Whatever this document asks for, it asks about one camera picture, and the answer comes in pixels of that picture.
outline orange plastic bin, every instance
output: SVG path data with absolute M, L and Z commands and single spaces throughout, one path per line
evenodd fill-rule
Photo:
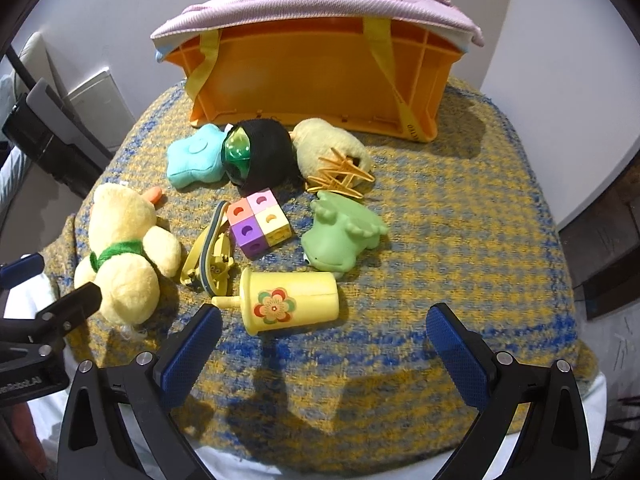
M 214 31 L 220 35 L 217 59 L 194 99 L 191 122 L 262 117 L 294 125 L 320 117 L 347 130 L 433 140 L 450 67 L 463 53 L 426 28 L 397 20 L 390 21 L 387 44 L 374 44 L 365 22 L 300 18 Z M 205 59 L 205 34 L 166 60 L 191 76 Z M 402 113 L 403 105 L 412 115 Z

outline green lens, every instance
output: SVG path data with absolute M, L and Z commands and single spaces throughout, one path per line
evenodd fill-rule
M 235 167 L 242 181 L 245 181 L 247 175 L 249 175 L 251 159 L 251 145 L 245 131 L 242 128 L 232 131 L 225 139 L 222 149 L 225 150 L 225 162 Z

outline pink cube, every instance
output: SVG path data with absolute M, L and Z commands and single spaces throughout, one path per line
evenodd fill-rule
M 226 217 L 229 220 L 229 225 L 235 225 L 242 220 L 251 218 L 254 212 L 251 210 L 251 206 L 247 202 L 247 199 L 243 198 L 237 202 L 233 202 L 226 210 Z
M 246 200 L 249 203 L 249 207 L 254 212 L 254 215 L 260 211 L 264 211 L 265 209 L 278 205 L 278 201 L 271 192 L 271 189 L 258 191 L 257 193 L 249 195 Z
M 258 221 L 251 216 L 231 226 L 236 245 L 242 249 L 247 258 L 253 258 L 269 248 Z

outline checkered blanket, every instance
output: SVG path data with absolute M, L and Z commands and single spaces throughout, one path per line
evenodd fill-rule
M 141 117 L 101 182 L 137 190 L 160 184 L 160 223 L 184 256 L 216 201 L 237 199 L 226 185 L 171 189 L 166 148 L 193 133 L 191 101 L 179 84 Z M 449 449 L 476 416 L 466 407 L 425 338 L 425 314 L 445 301 L 493 350 L 521 362 L 568 360 L 584 386 L 596 372 L 577 338 L 569 276 L 556 228 L 522 145 L 482 94 L 451 79 L 430 144 L 358 135 L 374 159 L 366 204 L 390 227 L 340 282 L 337 322 L 247 335 L 239 312 L 224 311 L 224 332 L 188 401 L 174 410 L 180 428 L 203 444 L 297 470 L 365 473 Z M 296 236 L 238 269 L 310 271 L 299 236 L 313 198 L 293 184 L 274 190 Z M 90 197 L 45 250 L 60 293 L 89 253 Z M 238 292 L 238 274 L 233 278 Z M 70 336 L 78 360 L 129 362 L 180 330 L 207 300 L 160 279 L 158 309 L 146 339 L 126 340 L 100 316 Z M 518 412 L 512 430 L 523 420 Z

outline flower sticker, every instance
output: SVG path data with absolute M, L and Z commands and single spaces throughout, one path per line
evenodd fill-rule
M 261 317 L 267 325 L 286 323 L 291 320 L 291 313 L 296 309 L 296 300 L 287 297 L 287 291 L 276 288 L 271 292 L 263 290 L 258 294 L 258 304 L 254 314 Z

